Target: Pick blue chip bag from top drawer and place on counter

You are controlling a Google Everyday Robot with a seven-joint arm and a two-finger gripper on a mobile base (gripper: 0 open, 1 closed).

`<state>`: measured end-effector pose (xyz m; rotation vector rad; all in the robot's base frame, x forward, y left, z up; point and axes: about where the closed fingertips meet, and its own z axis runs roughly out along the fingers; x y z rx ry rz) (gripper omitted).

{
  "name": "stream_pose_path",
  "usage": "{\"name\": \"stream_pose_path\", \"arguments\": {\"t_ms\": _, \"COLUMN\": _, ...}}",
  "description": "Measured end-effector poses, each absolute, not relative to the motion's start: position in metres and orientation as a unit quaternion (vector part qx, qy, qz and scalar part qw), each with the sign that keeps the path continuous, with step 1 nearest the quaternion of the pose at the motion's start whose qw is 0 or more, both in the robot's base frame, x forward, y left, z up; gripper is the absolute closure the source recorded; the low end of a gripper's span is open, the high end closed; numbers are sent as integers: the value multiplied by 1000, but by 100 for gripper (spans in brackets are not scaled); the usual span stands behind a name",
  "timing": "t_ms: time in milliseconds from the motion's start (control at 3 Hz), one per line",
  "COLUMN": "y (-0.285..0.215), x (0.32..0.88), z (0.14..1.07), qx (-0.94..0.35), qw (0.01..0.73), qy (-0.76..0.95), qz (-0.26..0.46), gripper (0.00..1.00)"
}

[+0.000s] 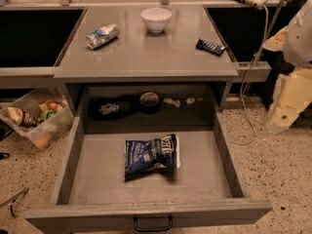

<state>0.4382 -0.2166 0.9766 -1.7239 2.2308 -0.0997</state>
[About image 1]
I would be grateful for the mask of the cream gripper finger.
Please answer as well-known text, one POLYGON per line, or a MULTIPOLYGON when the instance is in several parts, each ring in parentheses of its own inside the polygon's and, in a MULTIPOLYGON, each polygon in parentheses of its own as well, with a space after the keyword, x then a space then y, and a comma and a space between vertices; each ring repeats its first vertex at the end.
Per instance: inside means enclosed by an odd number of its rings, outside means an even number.
POLYGON ((296 67, 289 75, 280 74, 269 108, 267 130, 272 134, 288 130, 311 103, 311 68, 296 67))
POLYGON ((281 28, 275 35, 264 42, 263 48, 271 52, 283 52, 287 32, 288 28, 286 26, 281 28))

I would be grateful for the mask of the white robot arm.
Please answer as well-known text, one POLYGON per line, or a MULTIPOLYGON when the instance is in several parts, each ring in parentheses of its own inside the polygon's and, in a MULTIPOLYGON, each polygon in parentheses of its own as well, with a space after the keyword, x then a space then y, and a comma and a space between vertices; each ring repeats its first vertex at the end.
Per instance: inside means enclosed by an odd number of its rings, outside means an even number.
POLYGON ((312 0, 307 0, 289 24, 264 42, 265 50, 281 51, 294 66, 288 76, 280 75, 269 109, 267 130, 286 131, 312 103, 312 0))

